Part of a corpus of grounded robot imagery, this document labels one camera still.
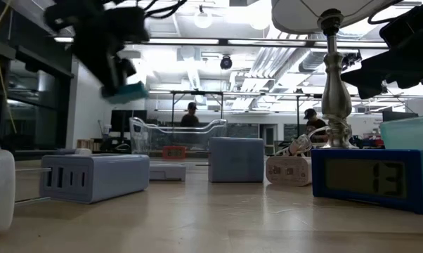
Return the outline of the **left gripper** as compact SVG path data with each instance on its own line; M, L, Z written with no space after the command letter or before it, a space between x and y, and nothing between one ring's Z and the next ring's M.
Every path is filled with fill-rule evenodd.
M145 11L137 6L111 8L85 20L76 31L72 52L83 64L93 67L93 74L103 85L103 98L114 96L128 77L136 74L134 64L120 58L118 51L127 42L148 41Z

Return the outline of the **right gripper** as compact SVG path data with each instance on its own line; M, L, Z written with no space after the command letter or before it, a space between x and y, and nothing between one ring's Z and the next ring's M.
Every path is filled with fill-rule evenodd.
M394 18L381 28L388 52L367 58L361 68L341 74L341 80L358 87L365 100L383 93L382 82L401 89L423 85L423 4Z

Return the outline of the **teal digital clock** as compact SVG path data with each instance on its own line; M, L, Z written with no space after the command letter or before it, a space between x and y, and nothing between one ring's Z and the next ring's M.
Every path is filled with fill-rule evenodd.
M105 87L102 87L100 94L102 98L111 104L125 104L135 100L146 99L149 96L149 91L145 88L143 82L137 82L120 86L114 93L110 93Z

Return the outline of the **red digital clock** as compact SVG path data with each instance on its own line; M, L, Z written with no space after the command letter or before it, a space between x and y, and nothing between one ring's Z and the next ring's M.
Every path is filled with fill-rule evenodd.
M185 146L164 146L162 149L164 160L184 160L186 158Z

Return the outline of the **light blue multi-port charger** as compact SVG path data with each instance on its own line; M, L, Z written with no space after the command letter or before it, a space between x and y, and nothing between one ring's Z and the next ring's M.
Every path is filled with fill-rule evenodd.
M41 166L42 197L91 204L145 190L149 185L147 155L46 155Z

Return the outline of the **dark blue digital clock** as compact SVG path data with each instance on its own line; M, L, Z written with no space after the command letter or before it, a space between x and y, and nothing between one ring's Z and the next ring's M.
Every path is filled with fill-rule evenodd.
M314 149L315 197L423 214L423 150Z

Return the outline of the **white power adapter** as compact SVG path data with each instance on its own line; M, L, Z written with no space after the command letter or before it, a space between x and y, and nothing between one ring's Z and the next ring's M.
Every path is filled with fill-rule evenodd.
M151 181L185 181L184 164L151 164L149 171Z

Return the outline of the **pink wall charger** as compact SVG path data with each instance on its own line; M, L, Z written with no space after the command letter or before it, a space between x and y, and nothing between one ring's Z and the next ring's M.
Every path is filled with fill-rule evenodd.
M312 183L310 157L272 156L266 160L265 175L272 184L302 187Z

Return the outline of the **silver table lamp white shade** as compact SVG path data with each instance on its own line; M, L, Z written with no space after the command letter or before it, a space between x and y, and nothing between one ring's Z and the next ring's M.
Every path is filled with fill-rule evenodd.
M342 54L337 51L337 33L394 0L271 0L271 19L276 29L289 34L322 32L327 40L324 57L327 79L322 112L328 119L325 148L354 149L346 118L351 114L351 97L341 80Z

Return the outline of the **black computer monitor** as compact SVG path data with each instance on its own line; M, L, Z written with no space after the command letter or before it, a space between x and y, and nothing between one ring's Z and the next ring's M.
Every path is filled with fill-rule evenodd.
M145 122L147 115L147 110L113 110L110 120L111 131L129 132L129 118L137 117Z
M418 117L418 114L412 113L412 112L394 112L394 111L382 112L383 122L389 122L389 121L407 119L407 118L413 118L413 117Z

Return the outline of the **clear plastic bin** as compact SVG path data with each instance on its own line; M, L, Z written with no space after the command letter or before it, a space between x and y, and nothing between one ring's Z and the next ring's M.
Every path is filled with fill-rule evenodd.
M157 126L146 124L137 117L129 119L131 152L146 154L167 146L180 146L187 150L208 150L209 139L225 137L228 121L214 119L206 126Z

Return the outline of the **translucent teal plastic tray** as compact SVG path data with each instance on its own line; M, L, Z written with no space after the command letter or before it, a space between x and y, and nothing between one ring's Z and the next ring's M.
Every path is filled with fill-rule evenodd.
M383 122L380 130L386 149L423 150L423 117Z

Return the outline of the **wooden boxes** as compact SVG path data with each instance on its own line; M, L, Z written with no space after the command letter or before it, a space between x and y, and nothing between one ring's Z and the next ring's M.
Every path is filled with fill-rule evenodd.
M103 140L100 138L78 139L77 148L86 148L91 151L100 151Z

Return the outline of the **round pendant light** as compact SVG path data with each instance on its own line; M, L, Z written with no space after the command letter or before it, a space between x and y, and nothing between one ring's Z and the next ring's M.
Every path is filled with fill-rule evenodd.
M206 29L210 27L213 21L211 13L200 12L200 11L196 12L193 20L195 25L201 29Z

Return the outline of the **light blue cube charger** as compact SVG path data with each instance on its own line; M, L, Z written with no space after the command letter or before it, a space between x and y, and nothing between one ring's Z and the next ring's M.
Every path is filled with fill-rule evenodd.
M260 138L209 139L208 180L212 183L262 183L264 144Z

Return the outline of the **green white plug adapter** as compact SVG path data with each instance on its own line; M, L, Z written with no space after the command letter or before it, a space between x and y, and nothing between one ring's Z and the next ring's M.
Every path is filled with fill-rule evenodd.
M43 173L49 172L50 168L15 169L15 160L12 153L0 148L0 233L7 231L13 220L16 206L33 204L49 200L50 197L35 197L27 200L15 201L15 175L20 173Z

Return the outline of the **silver ceiling duct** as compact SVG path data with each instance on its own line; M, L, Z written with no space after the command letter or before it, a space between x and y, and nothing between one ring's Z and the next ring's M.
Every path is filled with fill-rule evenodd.
M319 48L262 47L246 76L280 82L286 74L310 74L323 64L325 54Z

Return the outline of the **black metal table frame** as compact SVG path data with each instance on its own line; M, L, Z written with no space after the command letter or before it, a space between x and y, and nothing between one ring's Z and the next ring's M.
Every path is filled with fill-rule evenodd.
M16 150L13 152L15 160L17 161L28 161L28 160L40 160L43 156L47 155L70 155L70 156L124 156L128 153L101 153L94 152L89 153L88 151L77 151L74 149L59 149L59 150ZM155 151L150 153L151 162L179 162L179 163L191 163L202 166L208 164L208 154L204 153L187 153L186 158L174 159L174 158L163 158L161 151Z

